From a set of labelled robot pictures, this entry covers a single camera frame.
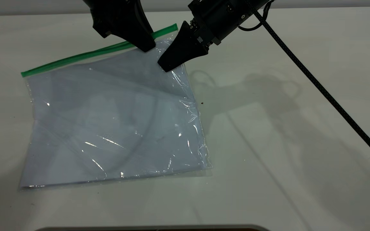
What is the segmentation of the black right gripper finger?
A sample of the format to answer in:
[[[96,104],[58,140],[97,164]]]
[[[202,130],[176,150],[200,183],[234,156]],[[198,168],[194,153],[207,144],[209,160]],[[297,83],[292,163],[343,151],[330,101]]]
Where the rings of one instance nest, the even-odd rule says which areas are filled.
[[[164,71],[171,71],[181,64],[199,57],[199,41],[188,22],[184,21],[176,38],[158,60]]]
[[[189,60],[207,55],[208,51],[196,38],[177,37],[163,53],[163,70],[172,71]]]

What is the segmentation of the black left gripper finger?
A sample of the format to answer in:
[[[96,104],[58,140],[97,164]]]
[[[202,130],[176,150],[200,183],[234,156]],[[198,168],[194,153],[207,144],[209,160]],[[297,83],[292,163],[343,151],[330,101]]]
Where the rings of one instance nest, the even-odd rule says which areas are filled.
[[[110,14],[92,13],[93,28],[103,37],[118,36],[118,18]]]
[[[156,44],[153,30],[142,9],[125,10],[118,17],[118,36],[135,45],[143,52],[153,49]]]

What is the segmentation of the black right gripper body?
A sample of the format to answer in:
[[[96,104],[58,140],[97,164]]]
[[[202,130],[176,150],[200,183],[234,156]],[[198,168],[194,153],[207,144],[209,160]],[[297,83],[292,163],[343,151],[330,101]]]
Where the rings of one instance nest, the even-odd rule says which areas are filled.
[[[193,0],[191,31],[204,47],[219,45],[232,31],[267,4],[266,0]]]

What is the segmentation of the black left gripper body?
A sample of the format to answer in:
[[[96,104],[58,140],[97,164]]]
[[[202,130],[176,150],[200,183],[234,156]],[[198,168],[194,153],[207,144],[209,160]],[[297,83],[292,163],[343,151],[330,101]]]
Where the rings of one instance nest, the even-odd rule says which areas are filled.
[[[92,13],[120,14],[128,12],[141,12],[139,0],[84,0]]]

